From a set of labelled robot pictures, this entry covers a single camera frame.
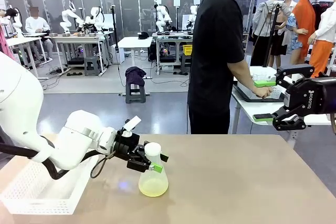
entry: seated person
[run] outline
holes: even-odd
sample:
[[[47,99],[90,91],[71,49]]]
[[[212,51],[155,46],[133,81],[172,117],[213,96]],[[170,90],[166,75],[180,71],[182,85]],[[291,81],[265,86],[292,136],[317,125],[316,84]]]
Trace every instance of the seated person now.
[[[31,7],[30,8],[31,17],[26,19],[26,31],[30,34],[33,33],[49,33],[50,26],[46,22],[44,18],[38,16],[38,7]],[[50,39],[42,38],[43,48],[45,52],[48,53],[47,58],[52,58],[52,48],[54,44],[51,42]],[[41,45],[40,43],[36,43],[38,50],[41,52]]]

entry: orange garment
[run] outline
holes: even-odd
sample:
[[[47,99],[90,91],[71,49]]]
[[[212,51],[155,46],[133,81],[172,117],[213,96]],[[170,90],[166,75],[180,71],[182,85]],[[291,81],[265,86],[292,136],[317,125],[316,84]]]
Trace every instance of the orange garment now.
[[[308,30],[306,35],[299,34],[299,41],[302,43],[300,58],[304,59],[308,54],[308,39],[315,32],[315,11],[309,0],[300,0],[293,13],[298,23],[298,28]]]
[[[315,67],[315,71],[312,75],[313,78],[318,77],[320,72],[324,73],[331,49],[331,42],[325,40],[316,40],[309,61],[309,64]]]

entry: white plastic basket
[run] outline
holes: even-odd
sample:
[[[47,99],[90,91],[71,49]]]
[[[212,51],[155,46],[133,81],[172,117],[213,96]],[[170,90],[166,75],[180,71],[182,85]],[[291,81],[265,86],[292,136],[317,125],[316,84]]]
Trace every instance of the white plastic basket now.
[[[0,196],[11,214],[72,215],[98,161],[91,157],[53,180],[41,163],[30,161]]]

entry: orange shirt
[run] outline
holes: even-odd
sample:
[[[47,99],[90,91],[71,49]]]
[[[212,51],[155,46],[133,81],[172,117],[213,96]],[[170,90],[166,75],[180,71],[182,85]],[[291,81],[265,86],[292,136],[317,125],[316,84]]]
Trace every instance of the orange shirt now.
[[[300,0],[293,10],[298,27],[308,30],[306,35],[299,34],[299,41],[305,46],[309,37],[315,32],[315,11],[309,0]]]

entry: yellow liquid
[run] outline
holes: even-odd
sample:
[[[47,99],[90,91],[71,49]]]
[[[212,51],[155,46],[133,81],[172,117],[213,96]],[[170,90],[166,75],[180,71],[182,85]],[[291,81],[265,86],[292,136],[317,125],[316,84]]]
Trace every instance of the yellow liquid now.
[[[163,195],[168,189],[168,182],[157,178],[150,178],[143,183],[139,183],[140,192],[148,197],[158,197]]]

